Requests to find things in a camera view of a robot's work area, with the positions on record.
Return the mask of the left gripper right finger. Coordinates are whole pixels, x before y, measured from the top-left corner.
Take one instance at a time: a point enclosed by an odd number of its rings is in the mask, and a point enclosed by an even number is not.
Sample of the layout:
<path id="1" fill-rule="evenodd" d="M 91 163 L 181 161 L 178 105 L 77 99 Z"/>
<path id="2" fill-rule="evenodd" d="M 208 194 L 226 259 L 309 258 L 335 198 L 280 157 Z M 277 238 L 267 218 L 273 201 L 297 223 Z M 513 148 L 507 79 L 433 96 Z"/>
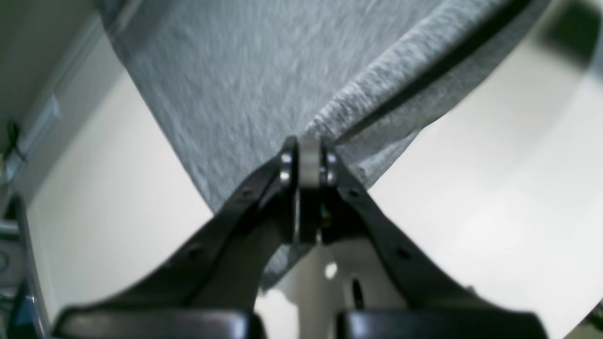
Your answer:
<path id="1" fill-rule="evenodd" d="M 326 244 L 368 240 L 394 293 L 405 307 L 343 311 L 338 339 L 545 339 L 534 313 L 511 311 L 481 299 L 457 283 L 391 222 L 344 164 L 334 146 L 321 141 L 321 195 L 333 223 Z"/>

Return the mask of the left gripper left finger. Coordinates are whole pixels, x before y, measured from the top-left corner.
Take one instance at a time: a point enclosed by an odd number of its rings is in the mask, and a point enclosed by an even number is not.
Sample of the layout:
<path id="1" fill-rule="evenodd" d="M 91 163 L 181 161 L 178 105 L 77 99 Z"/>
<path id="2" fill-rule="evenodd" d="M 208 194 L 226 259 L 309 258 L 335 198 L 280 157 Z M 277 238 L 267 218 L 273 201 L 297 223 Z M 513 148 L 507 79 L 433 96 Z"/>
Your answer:
<path id="1" fill-rule="evenodd" d="M 252 172 L 222 208 L 138 283 L 69 307 L 59 339 L 264 339 L 254 304 L 265 266 L 293 240 L 299 143 Z"/>

